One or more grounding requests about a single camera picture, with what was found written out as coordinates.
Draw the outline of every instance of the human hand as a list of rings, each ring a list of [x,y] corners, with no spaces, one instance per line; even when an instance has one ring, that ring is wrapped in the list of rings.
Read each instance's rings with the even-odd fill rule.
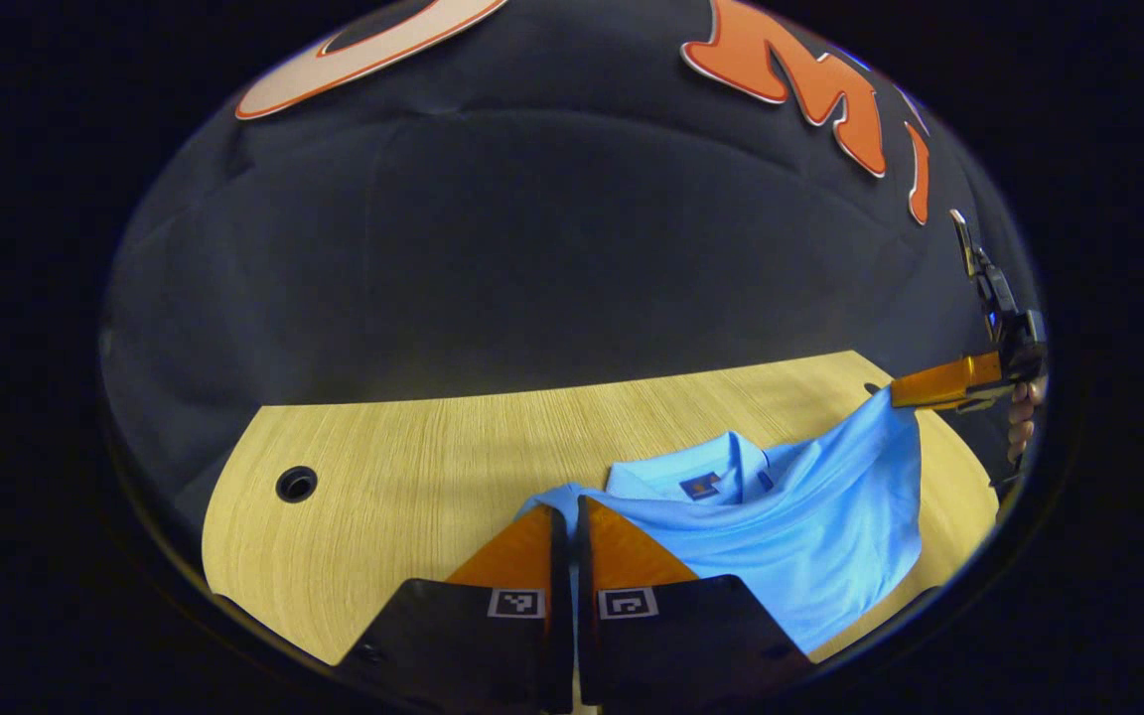
[[[1017,461],[1018,455],[1026,452],[1027,440],[1035,432],[1035,422],[1031,421],[1035,407],[1044,402],[1044,389],[1049,386],[1049,375],[1041,375],[1028,383],[1018,383],[1012,389],[1012,403],[1009,404],[1009,463]]]

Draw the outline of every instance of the light blue shirt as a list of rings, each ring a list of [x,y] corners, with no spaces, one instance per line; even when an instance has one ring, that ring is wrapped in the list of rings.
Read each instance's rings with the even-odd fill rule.
[[[606,492],[563,485],[537,494],[518,515],[548,503],[572,538],[580,494],[626,516],[700,578],[739,575],[810,652],[875,606],[921,556],[921,429],[914,408],[892,407],[882,389],[820,438],[763,452],[728,432],[613,464]]]

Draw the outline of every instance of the wooden table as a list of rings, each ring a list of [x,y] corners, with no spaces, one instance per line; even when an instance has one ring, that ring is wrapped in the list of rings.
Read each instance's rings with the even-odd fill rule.
[[[623,383],[407,403],[260,408],[210,498],[209,588],[328,665],[410,578],[442,580],[534,493],[603,488],[612,462],[693,447],[734,430],[758,447],[816,438],[890,375],[852,351]],[[970,448],[917,412],[922,555],[844,633],[840,651],[931,585],[947,581],[994,524],[998,500]],[[319,475],[309,499],[275,485]]]

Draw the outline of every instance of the wood grain surface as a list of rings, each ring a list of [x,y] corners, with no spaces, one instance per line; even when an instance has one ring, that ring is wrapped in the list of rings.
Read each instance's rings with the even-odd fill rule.
[[[857,352],[656,380],[407,403],[260,408],[210,498],[209,588],[335,665],[396,587],[445,579],[556,485],[603,488],[612,462],[693,447],[734,430],[758,447],[816,438],[887,375]],[[922,440],[921,559],[823,660],[922,589],[947,581],[998,511],[983,467],[934,412]],[[283,502],[283,471],[309,466],[312,496]]]

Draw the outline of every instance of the orange letter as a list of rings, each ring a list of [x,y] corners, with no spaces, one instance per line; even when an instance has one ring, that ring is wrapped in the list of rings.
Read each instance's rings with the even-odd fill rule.
[[[736,0],[712,0],[712,39],[682,45],[682,58],[691,69],[764,102],[780,104],[788,100],[788,89],[771,71],[774,49],[797,92],[802,114],[812,125],[823,126],[845,96],[845,112],[832,126],[836,142],[872,176],[883,177],[881,117],[872,85],[849,64],[827,53],[815,58],[771,15]]]
[[[421,13],[368,40],[326,53],[337,33],[309,47],[254,82],[237,104],[237,119],[267,117],[308,96],[376,72],[488,17],[506,0],[435,0]]]
[[[930,217],[930,149],[925,140],[916,134],[912,125],[904,122],[907,134],[912,135],[912,156],[915,159],[912,191],[907,194],[907,209],[921,225]]]

